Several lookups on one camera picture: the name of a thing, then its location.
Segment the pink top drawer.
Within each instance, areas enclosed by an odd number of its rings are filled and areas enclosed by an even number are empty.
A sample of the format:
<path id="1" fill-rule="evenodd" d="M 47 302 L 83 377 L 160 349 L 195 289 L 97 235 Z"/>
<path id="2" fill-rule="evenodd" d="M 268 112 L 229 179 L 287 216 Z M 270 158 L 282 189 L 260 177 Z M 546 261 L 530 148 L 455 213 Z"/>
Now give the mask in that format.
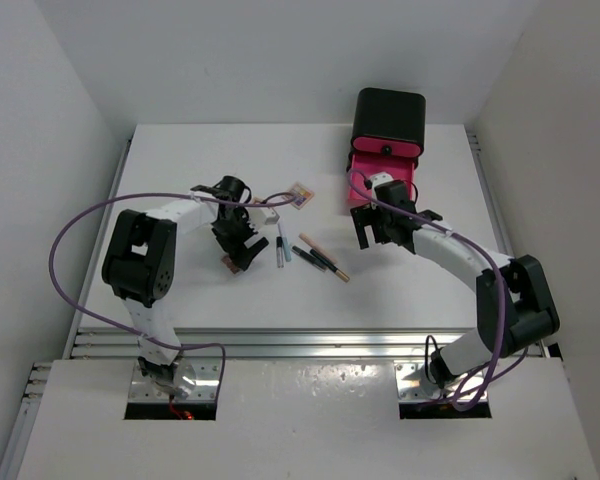
<path id="1" fill-rule="evenodd" d="M 379 137 L 356 137 L 352 147 L 360 152 L 405 158 L 417 158 L 423 153 L 423 147 L 417 143 Z"/>

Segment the pink drawer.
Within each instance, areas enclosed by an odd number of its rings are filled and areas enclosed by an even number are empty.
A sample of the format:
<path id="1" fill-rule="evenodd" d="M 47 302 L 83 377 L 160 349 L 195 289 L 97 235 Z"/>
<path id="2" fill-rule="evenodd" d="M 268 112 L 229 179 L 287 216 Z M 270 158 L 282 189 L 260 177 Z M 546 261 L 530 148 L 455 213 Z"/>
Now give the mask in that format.
<path id="1" fill-rule="evenodd" d="M 352 147 L 360 152 L 405 158 L 417 158 L 423 153 L 423 147 L 417 143 L 379 137 L 356 137 Z"/>
<path id="2" fill-rule="evenodd" d="M 403 158 L 383 156 L 363 152 L 351 152 L 346 167 L 346 175 L 351 169 L 360 170 L 366 177 L 385 172 L 394 180 L 402 180 L 407 185 L 411 200 L 418 196 L 417 188 L 413 184 L 415 169 L 418 166 L 417 158 Z"/>

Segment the brown concealer palette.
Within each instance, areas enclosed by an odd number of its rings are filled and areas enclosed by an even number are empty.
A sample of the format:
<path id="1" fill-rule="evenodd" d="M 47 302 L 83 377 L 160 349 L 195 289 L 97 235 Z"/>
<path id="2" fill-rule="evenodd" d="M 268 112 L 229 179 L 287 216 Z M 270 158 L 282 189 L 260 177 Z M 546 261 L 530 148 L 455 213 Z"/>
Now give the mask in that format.
<path id="1" fill-rule="evenodd" d="M 233 261 L 231 260 L 231 258 L 228 255 L 225 255 L 221 259 L 221 261 L 232 274 L 238 274 L 241 272 L 241 269 L 233 263 Z"/>

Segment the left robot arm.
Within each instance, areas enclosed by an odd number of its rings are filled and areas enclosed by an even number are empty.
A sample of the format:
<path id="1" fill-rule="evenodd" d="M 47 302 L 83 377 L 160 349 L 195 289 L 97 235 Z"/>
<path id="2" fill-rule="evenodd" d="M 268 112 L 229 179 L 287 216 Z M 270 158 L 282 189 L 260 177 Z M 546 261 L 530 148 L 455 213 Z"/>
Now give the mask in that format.
<path id="1" fill-rule="evenodd" d="M 209 226 L 228 266 L 247 270 L 269 245 L 242 205 L 250 200 L 251 189 L 242 180 L 225 176 L 159 208 L 125 209 L 116 219 L 102 279 L 122 300 L 139 332 L 141 373 L 165 392 L 173 394 L 182 384 L 178 379 L 182 345 L 164 302 L 174 281 L 177 240 Z"/>

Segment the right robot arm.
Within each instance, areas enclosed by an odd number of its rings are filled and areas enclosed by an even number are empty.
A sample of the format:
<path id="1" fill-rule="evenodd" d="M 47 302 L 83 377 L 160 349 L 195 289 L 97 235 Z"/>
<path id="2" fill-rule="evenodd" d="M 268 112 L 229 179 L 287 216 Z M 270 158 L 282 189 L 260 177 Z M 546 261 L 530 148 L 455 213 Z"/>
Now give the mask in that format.
<path id="1" fill-rule="evenodd" d="M 559 315 L 538 259 L 491 251 L 455 232 L 439 214 L 418 211 L 406 183 L 385 172 L 365 177 L 355 191 L 366 201 L 351 210 L 361 248 L 368 248 L 371 231 L 375 243 L 434 262 L 475 294 L 475 328 L 428 355 L 429 383 L 443 389 L 478 369 L 492 372 L 499 359 L 558 332 Z"/>

